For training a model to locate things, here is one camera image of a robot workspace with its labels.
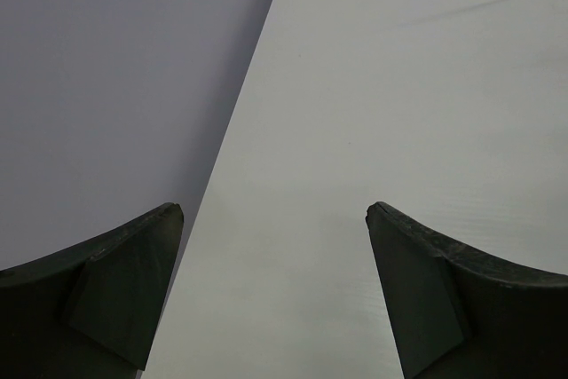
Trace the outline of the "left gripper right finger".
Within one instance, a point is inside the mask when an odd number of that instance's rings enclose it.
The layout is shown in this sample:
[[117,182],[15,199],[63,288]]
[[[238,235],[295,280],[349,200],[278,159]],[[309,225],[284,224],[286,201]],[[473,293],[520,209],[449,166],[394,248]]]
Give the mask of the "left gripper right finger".
[[404,377],[566,377],[564,275],[473,248],[384,202],[366,223]]

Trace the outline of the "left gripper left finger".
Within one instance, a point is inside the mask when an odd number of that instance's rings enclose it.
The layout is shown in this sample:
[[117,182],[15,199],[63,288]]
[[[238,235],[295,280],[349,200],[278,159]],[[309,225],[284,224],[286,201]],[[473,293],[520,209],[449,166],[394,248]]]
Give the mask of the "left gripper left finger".
[[1,272],[3,378],[134,378],[146,368],[184,214],[165,203]]

